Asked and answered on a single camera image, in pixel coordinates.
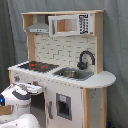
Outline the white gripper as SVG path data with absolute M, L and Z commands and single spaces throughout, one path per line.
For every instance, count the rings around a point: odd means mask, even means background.
M 18 88 L 16 89 L 16 91 L 22 95 L 26 95 L 27 93 L 29 93 L 30 95 L 38 95 L 42 93 L 42 88 L 40 86 L 26 83 L 18 83 L 17 86 Z

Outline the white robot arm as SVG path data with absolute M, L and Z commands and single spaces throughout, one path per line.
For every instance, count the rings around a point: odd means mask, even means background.
M 13 83 L 0 94 L 0 106 L 11 106 L 12 113 L 0 116 L 0 128 L 40 128 L 30 113 L 31 96 L 42 92 L 40 86 Z

